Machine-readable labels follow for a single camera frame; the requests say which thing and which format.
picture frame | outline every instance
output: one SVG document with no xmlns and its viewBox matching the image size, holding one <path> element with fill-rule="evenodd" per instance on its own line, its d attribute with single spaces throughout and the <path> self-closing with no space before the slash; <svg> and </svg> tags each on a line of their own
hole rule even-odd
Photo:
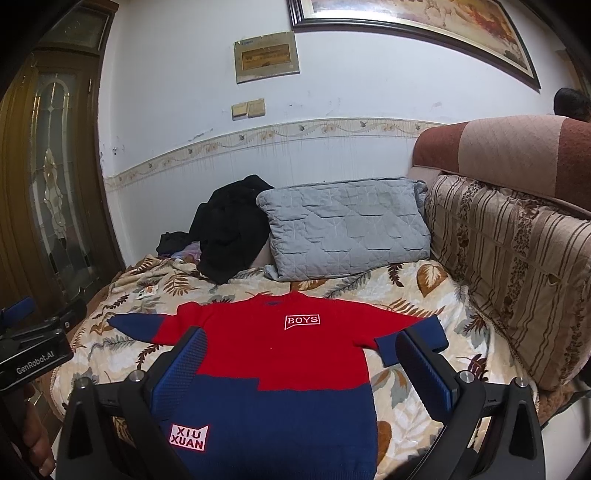
<svg viewBox="0 0 591 480">
<path fill-rule="evenodd" d="M 287 0 L 298 30 L 355 29 L 427 40 L 487 61 L 539 90 L 530 54 L 499 0 Z"/>
<path fill-rule="evenodd" d="M 292 31 L 246 38 L 234 43 L 236 83 L 300 72 Z"/>
</svg>

framed painting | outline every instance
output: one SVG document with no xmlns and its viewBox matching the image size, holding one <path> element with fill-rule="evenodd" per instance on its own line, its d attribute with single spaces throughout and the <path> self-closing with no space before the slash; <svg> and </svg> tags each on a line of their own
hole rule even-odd
<svg viewBox="0 0 591 480">
<path fill-rule="evenodd" d="M 540 88 L 525 44 L 498 0 L 287 1 L 295 30 L 357 27 L 426 38 Z"/>
</svg>

brown sofa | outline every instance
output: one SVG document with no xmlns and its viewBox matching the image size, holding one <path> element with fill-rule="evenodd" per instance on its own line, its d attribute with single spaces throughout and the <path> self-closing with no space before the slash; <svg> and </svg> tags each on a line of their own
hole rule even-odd
<svg viewBox="0 0 591 480">
<path fill-rule="evenodd" d="M 544 420 L 591 355 L 591 125 L 519 116 L 434 127 L 409 176 L 430 184 L 433 258 L 507 338 Z"/>
</svg>

human hand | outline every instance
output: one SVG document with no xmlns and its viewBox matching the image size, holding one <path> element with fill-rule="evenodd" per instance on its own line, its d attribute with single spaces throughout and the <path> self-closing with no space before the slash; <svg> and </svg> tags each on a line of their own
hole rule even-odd
<svg viewBox="0 0 591 480">
<path fill-rule="evenodd" d="M 24 389 L 25 399 L 35 394 L 35 388 L 28 384 Z M 41 424 L 35 405 L 27 401 L 27 412 L 22 426 L 22 441 L 29 447 L 29 460 L 39 469 L 42 476 L 49 476 L 56 467 L 49 436 Z"/>
</svg>

striped cushion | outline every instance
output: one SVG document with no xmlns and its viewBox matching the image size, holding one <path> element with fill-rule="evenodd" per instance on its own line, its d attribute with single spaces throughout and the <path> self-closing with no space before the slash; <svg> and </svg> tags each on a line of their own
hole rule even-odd
<svg viewBox="0 0 591 480">
<path fill-rule="evenodd" d="M 591 215 L 591 124 L 553 115 L 485 118 L 425 130 L 413 166 L 457 173 Z"/>
<path fill-rule="evenodd" d="M 437 179 L 426 216 L 432 256 L 469 284 L 538 386 L 571 380 L 591 354 L 591 222 L 457 175 Z"/>
</svg>

